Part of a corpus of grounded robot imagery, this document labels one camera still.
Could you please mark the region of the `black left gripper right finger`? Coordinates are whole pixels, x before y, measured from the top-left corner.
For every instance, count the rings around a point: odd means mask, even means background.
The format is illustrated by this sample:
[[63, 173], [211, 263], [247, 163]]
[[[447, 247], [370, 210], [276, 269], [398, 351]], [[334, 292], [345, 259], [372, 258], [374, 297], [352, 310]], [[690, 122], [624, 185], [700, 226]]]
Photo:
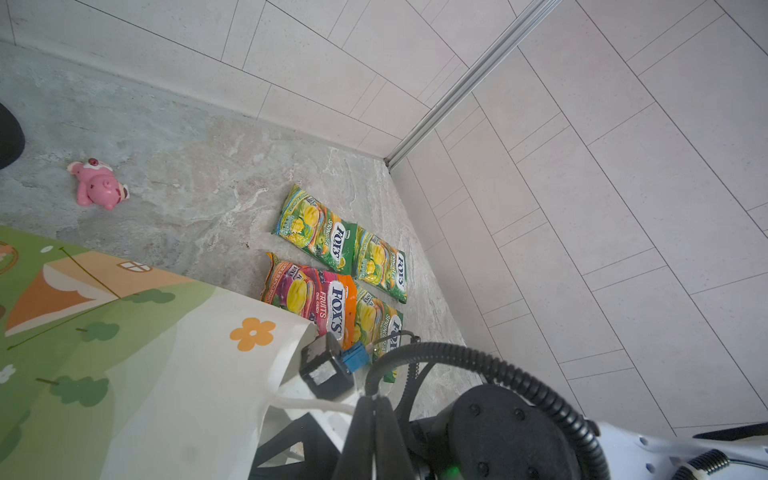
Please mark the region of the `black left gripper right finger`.
[[374, 399], [374, 416], [376, 478], [414, 480], [409, 453], [388, 398]]

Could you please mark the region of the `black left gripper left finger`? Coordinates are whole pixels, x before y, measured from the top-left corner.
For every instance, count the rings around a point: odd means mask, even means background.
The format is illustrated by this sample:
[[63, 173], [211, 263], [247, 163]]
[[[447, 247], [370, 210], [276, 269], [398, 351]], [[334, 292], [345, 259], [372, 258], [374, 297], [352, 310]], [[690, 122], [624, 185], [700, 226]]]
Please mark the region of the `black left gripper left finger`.
[[375, 450], [374, 401], [358, 400], [332, 480], [371, 480]]

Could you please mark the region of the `yellow green Fox's candy packet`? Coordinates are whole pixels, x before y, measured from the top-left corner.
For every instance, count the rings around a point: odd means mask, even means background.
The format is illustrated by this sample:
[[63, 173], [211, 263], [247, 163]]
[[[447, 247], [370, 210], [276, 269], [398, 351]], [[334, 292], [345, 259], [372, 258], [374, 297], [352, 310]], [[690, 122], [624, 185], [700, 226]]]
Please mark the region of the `yellow green Fox's candy packet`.
[[404, 324], [403, 313], [369, 291], [358, 289], [353, 342], [360, 342], [366, 347], [372, 363], [401, 345], [400, 336], [384, 341], [381, 339], [402, 331]]

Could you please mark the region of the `orange Fox's candy packet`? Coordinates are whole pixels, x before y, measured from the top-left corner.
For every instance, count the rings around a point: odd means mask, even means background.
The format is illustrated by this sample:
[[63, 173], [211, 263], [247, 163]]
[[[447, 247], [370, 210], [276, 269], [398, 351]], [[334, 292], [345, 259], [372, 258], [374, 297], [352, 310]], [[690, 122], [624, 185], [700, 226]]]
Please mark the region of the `orange Fox's candy packet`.
[[351, 348], [357, 303], [352, 277], [281, 260], [271, 252], [267, 256], [261, 300], [314, 323], [319, 335], [331, 334], [343, 350]]

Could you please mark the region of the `white paper bag green print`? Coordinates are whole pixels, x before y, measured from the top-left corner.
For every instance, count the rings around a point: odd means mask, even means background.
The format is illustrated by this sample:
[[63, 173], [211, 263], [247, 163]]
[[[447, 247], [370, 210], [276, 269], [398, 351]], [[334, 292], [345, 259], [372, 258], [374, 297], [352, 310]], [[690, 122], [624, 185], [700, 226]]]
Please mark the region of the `white paper bag green print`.
[[1, 475], [245, 479], [304, 318], [1, 230]]

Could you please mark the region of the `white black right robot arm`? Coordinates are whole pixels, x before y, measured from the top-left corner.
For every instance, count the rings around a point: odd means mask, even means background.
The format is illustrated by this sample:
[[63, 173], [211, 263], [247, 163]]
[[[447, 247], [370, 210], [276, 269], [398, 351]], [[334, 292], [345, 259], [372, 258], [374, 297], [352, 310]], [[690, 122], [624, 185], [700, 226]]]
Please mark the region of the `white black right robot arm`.
[[[437, 365], [484, 378], [439, 414], [413, 419]], [[665, 439], [595, 422], [547, 384], [461, 345], [401, 346], [370, 369], [335, 445], [310, 407], [255, 454], [253, 479], [763, 479], [767, 427]]]

